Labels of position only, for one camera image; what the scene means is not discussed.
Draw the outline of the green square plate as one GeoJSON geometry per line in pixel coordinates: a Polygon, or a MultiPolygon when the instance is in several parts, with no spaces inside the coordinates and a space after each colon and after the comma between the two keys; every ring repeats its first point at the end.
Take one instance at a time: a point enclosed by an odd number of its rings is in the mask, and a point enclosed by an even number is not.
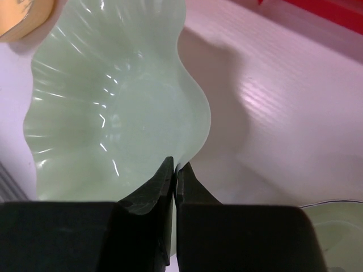
{"type": "Polygon", "coordinates": [[[362,202],[324,201],[303,206],[328,271],[362,271],[362,202]]]}

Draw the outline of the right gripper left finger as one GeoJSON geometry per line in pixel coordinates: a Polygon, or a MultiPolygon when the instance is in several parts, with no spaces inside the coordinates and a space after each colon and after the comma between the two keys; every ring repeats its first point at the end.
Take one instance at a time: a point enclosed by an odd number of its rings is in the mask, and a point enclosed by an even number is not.
{"type": "Polygon", "coordinates": [[[2,271],[165,271],[174,160],[117,202],[1,203],[2,271]]]}

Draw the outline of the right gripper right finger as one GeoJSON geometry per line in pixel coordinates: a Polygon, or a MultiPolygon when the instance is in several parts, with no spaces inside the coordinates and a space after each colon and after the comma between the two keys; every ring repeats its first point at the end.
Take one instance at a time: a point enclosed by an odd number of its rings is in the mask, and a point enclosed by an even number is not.
{"type": "Polygon", "coordinates": [[[227,205],[190,164],[175,191],[180,271],[326,271],[313,225],[298,207],[227,205]]]}

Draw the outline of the large green scalloped bowl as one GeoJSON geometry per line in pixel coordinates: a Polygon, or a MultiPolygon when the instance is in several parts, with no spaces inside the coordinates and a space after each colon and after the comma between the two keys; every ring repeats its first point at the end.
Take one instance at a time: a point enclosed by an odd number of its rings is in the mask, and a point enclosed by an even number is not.
{"type": "Polygon", "coordinates": [[[208,100],[183,66],[184,1],[67,1],[31,61],[24,136],[41,201],[118,201],[202,148],[208,100]]]}

